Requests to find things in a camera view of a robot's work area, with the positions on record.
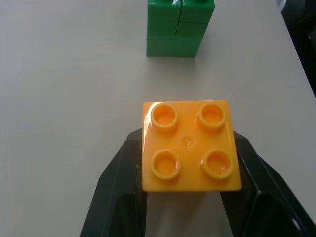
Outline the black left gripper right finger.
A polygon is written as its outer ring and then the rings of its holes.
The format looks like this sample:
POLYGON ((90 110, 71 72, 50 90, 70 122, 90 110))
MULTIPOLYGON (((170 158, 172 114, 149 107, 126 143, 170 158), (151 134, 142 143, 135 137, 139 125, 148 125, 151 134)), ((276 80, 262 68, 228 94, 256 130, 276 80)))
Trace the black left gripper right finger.
POLYGON ((240 191, 221 192, 235 237, 314 237, 316 225, 283 178, 234 133, 241 175, 240 191))

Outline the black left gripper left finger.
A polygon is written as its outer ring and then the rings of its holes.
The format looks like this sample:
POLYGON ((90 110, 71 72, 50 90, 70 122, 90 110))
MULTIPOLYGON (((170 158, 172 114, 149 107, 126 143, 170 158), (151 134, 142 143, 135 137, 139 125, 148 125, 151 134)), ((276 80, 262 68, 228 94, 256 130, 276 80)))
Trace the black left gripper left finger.
POLYGON ((143 237, 146 232, 147 192, 141 187, 142 130, 128 134, 101 174, 82 237, 143 237))

